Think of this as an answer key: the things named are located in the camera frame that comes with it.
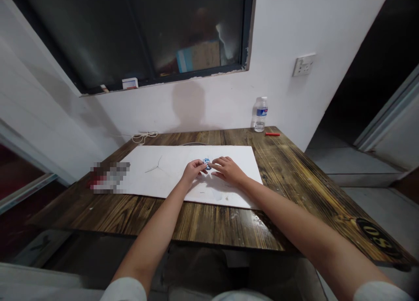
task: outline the sleeve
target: sleeve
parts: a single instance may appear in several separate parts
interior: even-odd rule
[[[100,301],[147,301],[143,285],[136,279],[124,277],[106,288]]]
[[[414,301],[399,287],[383,282],[371,281],[358,288],[354,301]]]

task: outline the bottle label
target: bottle label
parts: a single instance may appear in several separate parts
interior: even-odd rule
[[[256,112],[257,116],[266,116],[268,114],[268,109],[262,108],[262,109],[258,109],[258,111]]]

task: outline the doorway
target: doorway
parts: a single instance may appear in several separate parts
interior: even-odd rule
[[[419,0],[386,0],[319,129],[353,145],[419,64]]]

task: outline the hand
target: hand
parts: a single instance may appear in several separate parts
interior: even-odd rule
[[[197,176],[201,175],[201,171],[204,174],[208,174],[205,168],[206,164],[202,160],[196,159],[194,161],[191,161],[189,164],[186,165],[185,171],[183,172],[183,176],[180,179],[180,181],[184,182],[188,186],[188,189],[190,189],[192,187],[193,180]]]
[[[208,165],[219,171],[212,172],[212,175],[219,177],[237,188],[240,187],[240,184],[248,178],[248,176],[230,157],[216,158],[212,163],[208,163]]]

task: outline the window frame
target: window frame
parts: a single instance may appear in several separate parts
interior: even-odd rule
[[[61,66],[61,68],[64,70],[64,72],[67,74],[67,76],[70,78],[70,80],[73,82],[73,84],[76,86],[76,88],[80,91],[82,96],[86,95],[96,95],[96,94],[102,94],[104,91],[100,86],[88,89],[84,83],[82,82],[81,78],[65,56],[65,54],[62,52],[58,44],[55,42],[53,37],[48,32],[45,25],[42,23],[41,19],[38,17],[35,10],[32,8],[28,0],[13,0],[18,9],[21,11],[23,16],[26,18],[26,20],[29,22],[29,24],[32,26],[34,31],[37,33],[37,35],[40,37],[42,42],[45,44],[47,49],[50,51],[52,56],[55,58],[55,60],[58,62],[58,64]],[[254,11],[254,0],[244,0],[243,1],[243,20],[242,20],[242,33],[241,33],[241,50],[240,50],[240,56],[239,56],[239,63],[238,64],[232,64],[232,65],[223,65],[218,66],[215,68],[208,68],[208,69],[202,69],[202,70],[196,70],[196,71],[190,71],[190,72],[184,72],[184,73],[178,73],[178,74],[171,74],[167,76],[158,76],[155,72],[153,61],[151,59],[150,51],[147,45],[147,41],[145,39],[145,36],[142,32],[141,26],[137,22],[137,19],[134,16],[134,12],[132,10],[132,4],[130,0],[125,0],[127,7],[129,9],[132,22],[134,24],[134,28],[137,33],[138,41],[140,44],[140,47],[144,53],[145,56],[145,63],[146,70],[148,70],[148,76],[149,78],[143,81],[138,81],[138,87],[143,86],[151,86],[155,84],[162,84],[162,83],[170,83],[170,82],[176,82],[176,81],[183,81],[195,77],[206,77],[216,74],[224,74],[229,73],[233,71],[246,71],[249,68],[249,56],[250,56],[250,43],[251,43],[251,25],[252,25],[252,17],[253,17],[253,11]],[[110,92],[116,92],[123,90],[122,88],[122,82],[115,83],[112,85],[106,85],[108,90]]]

